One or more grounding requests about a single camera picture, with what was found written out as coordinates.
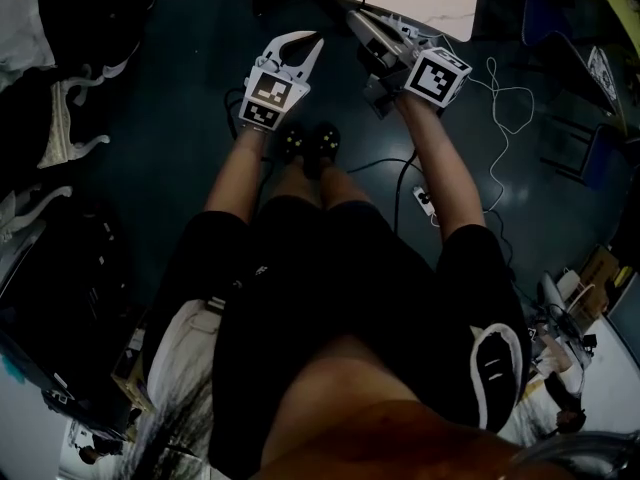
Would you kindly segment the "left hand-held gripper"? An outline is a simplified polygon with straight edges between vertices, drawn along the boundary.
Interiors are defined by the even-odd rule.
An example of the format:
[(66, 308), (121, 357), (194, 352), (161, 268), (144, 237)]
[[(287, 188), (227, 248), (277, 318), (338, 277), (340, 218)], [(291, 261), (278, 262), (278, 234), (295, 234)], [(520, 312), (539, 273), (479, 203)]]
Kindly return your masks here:
[(307, 80), (323, 47), (324, 39), (315, 31), (290, 32), (272, 39), (245, 80), (239, 119), (275, 131), (309, 93)]

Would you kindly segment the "person's black slipper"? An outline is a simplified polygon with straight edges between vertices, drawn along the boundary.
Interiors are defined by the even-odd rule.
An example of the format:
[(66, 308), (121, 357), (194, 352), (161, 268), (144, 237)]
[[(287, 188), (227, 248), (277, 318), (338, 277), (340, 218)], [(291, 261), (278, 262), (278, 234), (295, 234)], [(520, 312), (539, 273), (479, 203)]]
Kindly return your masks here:
[(284, 164), (303, 157), (306, 148), (306, 131), (298, 122), (283, 125), (279, 129), (278, 152)]
[(311, 162), (328, 159), (335, 162), (341, 144), (338, 129), (330, 122), (319, 123), (308, 139), (307, 157)]

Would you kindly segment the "person's right black slipper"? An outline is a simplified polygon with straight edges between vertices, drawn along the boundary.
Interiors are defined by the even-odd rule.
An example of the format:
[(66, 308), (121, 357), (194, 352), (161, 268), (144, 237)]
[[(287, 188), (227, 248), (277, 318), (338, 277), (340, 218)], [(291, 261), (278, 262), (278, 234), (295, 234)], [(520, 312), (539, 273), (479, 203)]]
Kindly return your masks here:
[(308, 139), (307, 157), (311, 162), (328, 159), (335, 162), (341, 144), (338, 129), (330, 122), (319, 123)]

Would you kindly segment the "person's leg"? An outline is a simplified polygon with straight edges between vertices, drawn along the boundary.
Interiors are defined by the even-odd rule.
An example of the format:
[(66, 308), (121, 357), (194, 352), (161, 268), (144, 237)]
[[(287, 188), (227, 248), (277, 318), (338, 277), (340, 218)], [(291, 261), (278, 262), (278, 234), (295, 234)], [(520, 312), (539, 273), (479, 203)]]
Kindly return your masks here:
[(325, 209), (321, 179), (309, 177), (305, 170), (305, 160), (295, 156), (283, 169), (279, 181), (272, 190), (270, 198), (293, 197), (310, 203), (312, 206)]
[(337, 167), (330, 159), (323, 158), (319, 167), (320, 198), (325, 209), (349, 202), (371, 202), (351, 176)]

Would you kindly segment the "dark office chair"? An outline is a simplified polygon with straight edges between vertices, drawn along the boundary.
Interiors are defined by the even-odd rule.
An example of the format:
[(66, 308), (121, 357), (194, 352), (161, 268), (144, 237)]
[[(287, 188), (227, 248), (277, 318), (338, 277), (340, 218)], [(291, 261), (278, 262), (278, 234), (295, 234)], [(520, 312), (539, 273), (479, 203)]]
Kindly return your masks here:
[(613, 99), (572, 43), (571, 26), (559, 6), (550, 0), (524, 0), (521, 38), (565, 90), (609, 114), (617, 113)]

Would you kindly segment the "black garment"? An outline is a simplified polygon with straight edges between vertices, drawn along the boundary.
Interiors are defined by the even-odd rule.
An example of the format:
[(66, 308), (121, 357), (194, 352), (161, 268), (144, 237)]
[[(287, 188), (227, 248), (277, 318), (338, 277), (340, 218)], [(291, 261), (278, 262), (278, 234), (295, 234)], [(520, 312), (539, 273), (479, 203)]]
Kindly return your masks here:
[(55, 65), (70, 73), (83, 65), (113, 79), (142, 42), (155, 0), (38, 0)]

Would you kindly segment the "person's black clothing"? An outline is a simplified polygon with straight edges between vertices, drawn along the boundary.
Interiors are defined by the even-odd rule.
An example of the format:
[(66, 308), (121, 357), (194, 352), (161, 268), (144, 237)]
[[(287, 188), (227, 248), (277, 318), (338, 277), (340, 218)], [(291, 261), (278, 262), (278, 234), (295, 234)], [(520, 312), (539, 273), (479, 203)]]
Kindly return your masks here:
[(530, 358), (522, 308), (490, 230), (456, 230), (430, 267), (365, 202), (322, 210), (277, 197), (248, 223), (224, 212), (196, 215), (150, 311), (146, 353), (193, 300), (222, 307), (208, 457), (231, 480), (258, 471), (286, 389), (335, 338), (361, 340), (419, 392), (425, 356), (448, 345), (460, 363), (492, 324), (506, 324), (520, 341), (521, 392)]

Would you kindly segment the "white mesh panel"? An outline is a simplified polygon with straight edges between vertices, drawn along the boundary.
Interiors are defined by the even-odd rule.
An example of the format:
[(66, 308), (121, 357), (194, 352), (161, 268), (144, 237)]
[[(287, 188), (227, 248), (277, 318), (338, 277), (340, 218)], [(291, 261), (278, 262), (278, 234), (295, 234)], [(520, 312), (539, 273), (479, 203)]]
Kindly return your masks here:
[(612, 102), (618, 100), (614, 77), (604, 50), (594, 46), (590, 52), (587, 67)]

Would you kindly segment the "white ornate furniture leg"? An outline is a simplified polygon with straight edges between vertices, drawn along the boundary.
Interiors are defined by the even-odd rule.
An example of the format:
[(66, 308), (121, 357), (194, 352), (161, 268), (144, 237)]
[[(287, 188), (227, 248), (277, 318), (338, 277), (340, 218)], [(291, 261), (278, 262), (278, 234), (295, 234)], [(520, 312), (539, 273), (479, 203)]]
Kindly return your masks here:
[(73, 103), (76, 106), (82, 106), (86, 102), (88, 89), (97, 87), (104, 81), (103, 75), (93, 79), (91, 66), (84, 64), (80, 76), (57, 81), (51, 85), (52, 110), (49, 136), (45, 152), (37, 165), (38, 169), (81, 159), (98, 144), (110, 143), (108, 135), (96, 136), (86, 143), (73, 143), (71, 141), (71, 113), (67, 105), (67, 96), (73, 88), (80, 88)]
[(55, 198), (69, 198), (73, 194), (71, 186), (62, 186), (32, 202), (32, 194), (40, 190), (41, 185), (37, 184), (19, 194), (11, 191), (0, 202), (0, 244), (9, 242), (16, 233), (34, 223)]

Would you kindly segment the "white bedding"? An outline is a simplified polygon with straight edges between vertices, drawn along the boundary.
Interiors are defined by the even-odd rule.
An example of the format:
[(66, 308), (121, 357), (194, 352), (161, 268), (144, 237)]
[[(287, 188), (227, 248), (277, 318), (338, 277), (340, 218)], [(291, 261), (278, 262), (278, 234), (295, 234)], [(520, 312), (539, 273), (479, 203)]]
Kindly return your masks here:
[(30, 68), (54, 64), (38, 0), (0, 0), (0, 93)]

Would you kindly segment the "white round appliance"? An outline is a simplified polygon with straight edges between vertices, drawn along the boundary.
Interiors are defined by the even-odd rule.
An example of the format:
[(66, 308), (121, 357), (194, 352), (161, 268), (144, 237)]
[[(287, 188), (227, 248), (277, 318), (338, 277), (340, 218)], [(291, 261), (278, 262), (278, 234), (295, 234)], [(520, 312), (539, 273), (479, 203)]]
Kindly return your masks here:
[(558, 281), (548, 271), (538, 283), (539, 305), (555, 317), (570, 314), (595, 288), (593, 283), (583, 284), (574, 270), (565, 270)]

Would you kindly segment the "white cloth bag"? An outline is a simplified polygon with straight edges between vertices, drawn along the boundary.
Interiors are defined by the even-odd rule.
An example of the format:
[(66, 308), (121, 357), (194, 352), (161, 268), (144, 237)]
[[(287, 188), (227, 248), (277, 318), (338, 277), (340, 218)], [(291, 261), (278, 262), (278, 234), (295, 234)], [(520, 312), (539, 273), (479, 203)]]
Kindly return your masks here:
[(211, 388), (211, 370), (221, 316), (201, 300), (185, 303), (171, 320), (153, 359), (147, 390), (158, 411)]

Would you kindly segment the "plain cardboard box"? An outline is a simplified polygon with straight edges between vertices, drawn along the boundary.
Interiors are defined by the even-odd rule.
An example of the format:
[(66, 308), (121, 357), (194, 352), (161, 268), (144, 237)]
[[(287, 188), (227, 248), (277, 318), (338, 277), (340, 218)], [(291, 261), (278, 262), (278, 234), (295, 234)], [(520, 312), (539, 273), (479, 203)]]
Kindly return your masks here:
[(616, 279), (622, 273), (620, 261), (611, 251), (597, 244), (580, 270), (580, 280), (589, 292), (614, 293), (618, 290)]

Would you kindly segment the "large black case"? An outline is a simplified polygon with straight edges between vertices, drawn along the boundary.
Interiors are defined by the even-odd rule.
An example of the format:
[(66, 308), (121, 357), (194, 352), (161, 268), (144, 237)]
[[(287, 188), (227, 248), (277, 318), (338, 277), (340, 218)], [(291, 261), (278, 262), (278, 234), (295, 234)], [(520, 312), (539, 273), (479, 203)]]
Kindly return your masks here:
[(131, 402), (112, 374), (144, 312), (130, 277), (115, 214), (65, 199), (0, 281), (0, 354), (50, 409), (118, 440)]

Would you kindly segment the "person's chest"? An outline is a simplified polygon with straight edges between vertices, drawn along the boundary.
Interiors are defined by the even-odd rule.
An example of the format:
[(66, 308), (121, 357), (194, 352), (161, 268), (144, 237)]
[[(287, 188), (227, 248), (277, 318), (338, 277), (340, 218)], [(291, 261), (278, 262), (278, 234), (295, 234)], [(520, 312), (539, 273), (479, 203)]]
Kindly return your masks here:
[(470, 352), (423, 358), (419, 392), (361, 340), (309, 361), (285, 392), (252, 480), (572, 480), (478, 427)]

